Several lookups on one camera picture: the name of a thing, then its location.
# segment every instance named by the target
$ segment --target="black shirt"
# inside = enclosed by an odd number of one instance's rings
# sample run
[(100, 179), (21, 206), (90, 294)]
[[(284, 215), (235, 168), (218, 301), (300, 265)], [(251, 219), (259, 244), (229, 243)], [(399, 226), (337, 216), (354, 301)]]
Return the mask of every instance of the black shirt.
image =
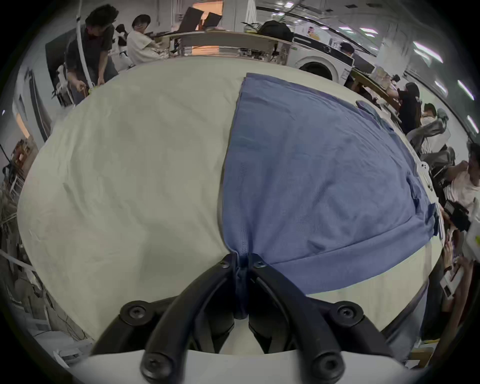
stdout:
[(406, 135), (411, 130), (417, 128), (417, 99), (407, 91), (398, 89), (398, 99), (402, 100), (402, 105), (398, 111), (398, 118), (402, 120), (402, 131)]
[[(87, 67), (91, 68), (96, 75), (98, 75), (98, 63), (100, 61), (100, 52), (109, 51), (112, 49), (113, 39), (113, 25), (110, 25), (102, 36), (90, 36), (85, 26), (81, 27), (82, 31), (82, 45), (84, 48), (85, 62)], [(65, 63), (68, 70), (82, 71), (82, 62), (80, 61), (80, 53), (78, 51), (77, 36), (75, 35), (70, 43), (68, 43), (67, 51), (65, 52)]]

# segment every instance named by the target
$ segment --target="blue cloth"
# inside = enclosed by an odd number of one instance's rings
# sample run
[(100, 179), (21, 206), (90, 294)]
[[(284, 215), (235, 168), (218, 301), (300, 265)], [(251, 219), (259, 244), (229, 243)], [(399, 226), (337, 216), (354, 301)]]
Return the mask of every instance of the blue cloth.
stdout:
[(407, 148), (375, 115), (247, 74), (225, 161), (226, 245), (259, 254), (305, 294), (381, 274), (424, 246), (435, 210)]

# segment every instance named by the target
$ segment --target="shirt sleeve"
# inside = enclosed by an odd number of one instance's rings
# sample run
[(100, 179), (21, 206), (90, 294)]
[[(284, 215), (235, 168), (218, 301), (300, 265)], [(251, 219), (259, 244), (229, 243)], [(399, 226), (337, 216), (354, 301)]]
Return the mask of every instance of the shirt sleeve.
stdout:
[(113, 25), (111, 25), (103, 33), (102, 51), (110, 51), (112, 49), (114, 31), (115, 28), (113, 27)]
[(65, 51), (65, 64), (67, 65), (67, 70), (77, 69), (77, 62), (79, 56), (77, 47), (78, 46), (76, 40), (72, 40), (67, 46), (67, 50)]

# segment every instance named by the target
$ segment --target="hand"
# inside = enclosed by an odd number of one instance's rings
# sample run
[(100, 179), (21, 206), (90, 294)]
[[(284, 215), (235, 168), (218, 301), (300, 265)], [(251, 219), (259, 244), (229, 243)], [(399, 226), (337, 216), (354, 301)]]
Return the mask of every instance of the hand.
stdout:
[(444, 268), (447, 268), (452, 265), (453, 259), (453, 244), (451, 236), (447, 236), (445, 240), (444, 248), (442, 249), (442, 257), (444, 261)]
[(468, 161), (463, 160), (458, 164), (458, 168), (461, 169), (461, 172), (466, 171), (468, 169)]
[(77, 80), (74, 85), (78, 93), (82, 93), (87, 87), (82, 80)]
[(473, 261), (470, 261), (463, 256), (459, 256), (456, 264), (458, 267), (463, 267), (463, 276), (455, 291), (455, 301), (465, 305), (468, 290), (470, 289), (470, 283), (472, 281)]

